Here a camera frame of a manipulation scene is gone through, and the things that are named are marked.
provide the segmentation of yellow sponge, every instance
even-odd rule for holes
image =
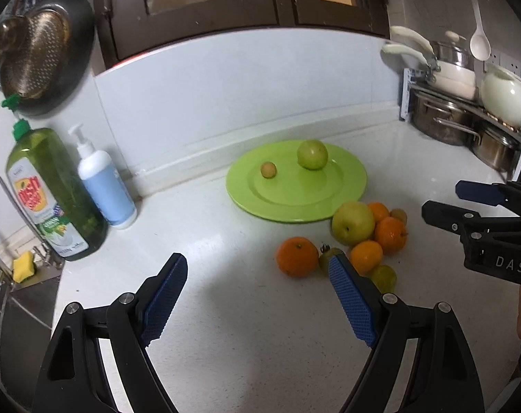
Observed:
[[[13,280],[22,283],[27,278],[34,275],[33,254],[29,251],[23,253],[13,261]]]

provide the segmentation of metal colander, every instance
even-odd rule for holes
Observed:
[[[60,14],[45,10],[30,16],[23,45],[2,66],[4,94],[40,98],[55,76],[68,38],[69,26]]]

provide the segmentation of green apple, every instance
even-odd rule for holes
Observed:
[[[309,171],[317,171],[327,164],[327,148],[320,140],[306,140],[298,146],[298,164]]]
[[[331,231],[343,245],[354,246],[370,236],[375,230],[375,218],[369,207],[362,202],[346,202],[333,215]]]

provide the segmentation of dish soap label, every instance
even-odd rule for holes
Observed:
[[[88,248],[28,158],[12,165],[8,179],[31,221],[60,256],[67,258]]]

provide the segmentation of blue gripper pad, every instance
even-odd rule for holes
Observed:
[[[333,289],[341,302],[354,334],[360,340],[365,341],[370,348],[373,348],[378,337],[373,329],[371,310],[352,278],[335,256],[329,261],[329,280],[333,284]]]
[[[181,256],[144,311],[144,330],[140,337],[144,347],[160,337],[187,278],[188,263]]]
[[[496,185],[486,183],[466,182],[459,180],[455,185],[455,194],[462,199],[471,202],[484,203],[492,207],[503,205],[506,197]]]

